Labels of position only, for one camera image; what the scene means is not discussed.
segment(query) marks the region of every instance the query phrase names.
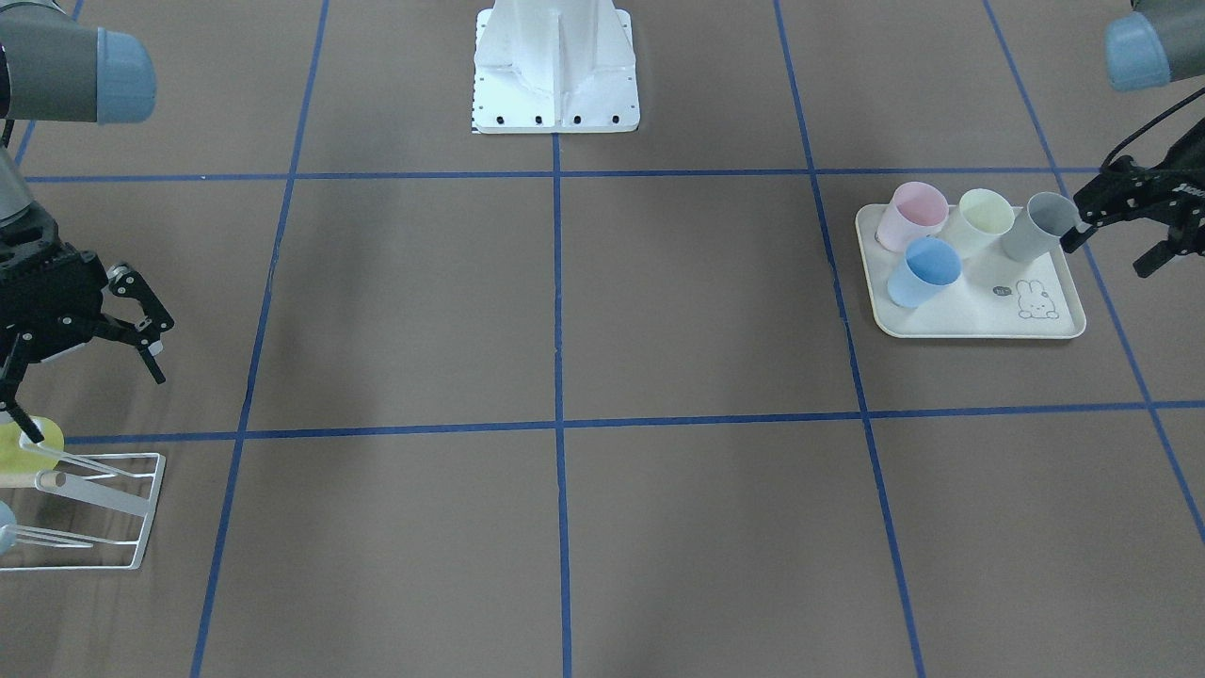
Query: white stand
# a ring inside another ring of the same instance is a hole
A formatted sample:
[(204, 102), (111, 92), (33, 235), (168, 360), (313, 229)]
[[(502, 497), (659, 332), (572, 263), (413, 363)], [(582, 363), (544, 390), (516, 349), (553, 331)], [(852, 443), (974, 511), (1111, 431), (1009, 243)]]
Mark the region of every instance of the white stand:
[(474, 131), (633, 131), (631, 17), (611, 0), (498, 0), (477, 14)]
[[(60, 549), (87, 549), (94, 546), (128, 547), (130, 549), (129, 562), (125, 565), (105, 566), (33, 566), (33, 567), (0, 567), (0, 572), (7, 571), (36, 571), (36, 570), (137, 570), (142, 565), (142, 556), (146, 555), (147, 542), (151, 538), (151, 524), (154, 521), (155, 506), (159, 503), (159, 489), (163, 485), (164, 458), (154, 453), (145, 454), (118, 454), (118, 455), (72, 455), (63, 450), (51, 448), (45, 443), (34, 443), (25, 435), (20, 436), (20, 449), (30, 454), (47, 456), (60, 462), (67, 462), (87, 470), (92, 473), (76, 476), (61, 471), (41, 471), (25, 474), (0, 474), (0, 488), (34, 488), (48, 495), (58, 495), (80, 502), (86, 502), (105, 509), (129, 514), (142, 519), (139, 527), (137, 540), (113, 541), (74, 532), (59, 532), (40, 527), (27, 527), (0, 525), (0, 530), (13, 531), (17, 542), (35, 547), (49, 547)], [(111, 466), (111, 462), (120, 460), (153, 460), (153, 470), (149, 472), (134, 473)], [(112, 479), (151, 479), (151, 488), (147, 496), (133, 495), (104, 485), (101, 482)]]

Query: gray cup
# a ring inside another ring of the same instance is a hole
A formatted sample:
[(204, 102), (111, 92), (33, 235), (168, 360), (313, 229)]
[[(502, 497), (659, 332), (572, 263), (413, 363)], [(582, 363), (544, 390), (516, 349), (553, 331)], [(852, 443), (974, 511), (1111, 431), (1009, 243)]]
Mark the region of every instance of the gray cup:
[(1080, 208), (1058, 193), (1039, 193), (1025, 202), (1012, 228), (1000, 237), (1010, 259), (1029, 263), (1058, 246), (1059, 237), (1080, 224)]

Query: black cable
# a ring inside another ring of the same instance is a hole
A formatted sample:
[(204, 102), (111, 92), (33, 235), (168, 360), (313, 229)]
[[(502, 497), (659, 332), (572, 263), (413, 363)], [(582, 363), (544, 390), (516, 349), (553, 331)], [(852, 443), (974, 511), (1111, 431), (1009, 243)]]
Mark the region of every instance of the black cable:
[[(1121, 153), (1122, 149), (1125, 148), (1127, 146), (1129, 146), (1130, 143), (1133, 143), (1135, 138), (1138, 138), (1139, 136), (1142, 136), (1144, 134), (1146, 134), (1147, 131), (1150, 131), (1152, 126), (1154, 126), (1154, 125), (1159, 124), (1160, 122), (1168, 119), (1169, 117), (1171, 117), (1172, 114), (1175, 114), (1176, 111), (1178, 111), (1180, 108), (1183, 108), (1188, 104), (1192, 104), (1197, 99), (1200, 99), (1203, 95), (1205, 95), (1205, 87), (1203, 87), (1203, 88), (1198, 89), (1197, 92), (1193, 92), (1188, 96), (1183, 98), (1178, 104), (1176, 104), (1175, 106), (1171, 106), (1166, 111), (1163, 111), (1162, 113), (1159, 113), (1158, 116), (1156, 116), (1154, 119), (1152, 119), (1151, 122), (1144, 124), (1141, 129), (1139, 129), (1134, 134), (1130, 134), (1129, 136), (1127, 136), (1124, 141), (1122, 141), (1121, 143), (1118, 143), (1116, 148), (1113, 148), (1112, 151), (1109, 152), (1109, 155), (1105, 158), (1105, 161), (1100, 164), (1100, 171), (1103, 171), (1103, 172), (1110, 172), (1110, 173), (1125, 173), (1125, 172), (1118, 172), (1116, 170), (1109, 169), (1109, 165), (1113, 164), (1113, 160), (1117, 158), (1117, 153)], [(1156, 173), (1183, 173), (1185, 171), (1205, 171), (1205, 170), (1142, 170), (1141, 173), (1147, 173), (1147, 175), (1156, 175)]]

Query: white tray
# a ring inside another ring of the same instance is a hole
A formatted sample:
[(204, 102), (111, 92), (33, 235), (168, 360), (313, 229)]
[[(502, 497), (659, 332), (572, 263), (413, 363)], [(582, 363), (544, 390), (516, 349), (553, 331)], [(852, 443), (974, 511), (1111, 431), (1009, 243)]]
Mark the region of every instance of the white tray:
[(1004, 254), (998, 240), (965, 259), (962, 277), (919, 307), (895, 305), (887, 295), (887, 277), (904, 254), (875, 240), (886, 208), (866, 205), (854, 222), (870, 306), (887, 334), (903, 338), (1074, 338), (1083, 334), (1088, 320), (1058, 247), (1018, 264)]

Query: bunny drawing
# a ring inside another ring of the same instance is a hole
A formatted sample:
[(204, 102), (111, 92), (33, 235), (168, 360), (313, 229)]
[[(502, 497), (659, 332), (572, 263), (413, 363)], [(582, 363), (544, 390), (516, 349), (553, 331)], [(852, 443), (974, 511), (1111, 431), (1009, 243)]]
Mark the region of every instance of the bunny drawing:
[(1017, 303), (1021, 306), (1021, 317), (1027, 319), (1053, 319), (1058, 317), (1058, 309), (1054, 308), (1054, 301), (1051, 299), (1050, 293), (1046, 291), (1046, 285), (1044, 285), (1040, 279), (1018, 279), (1017, 294)]

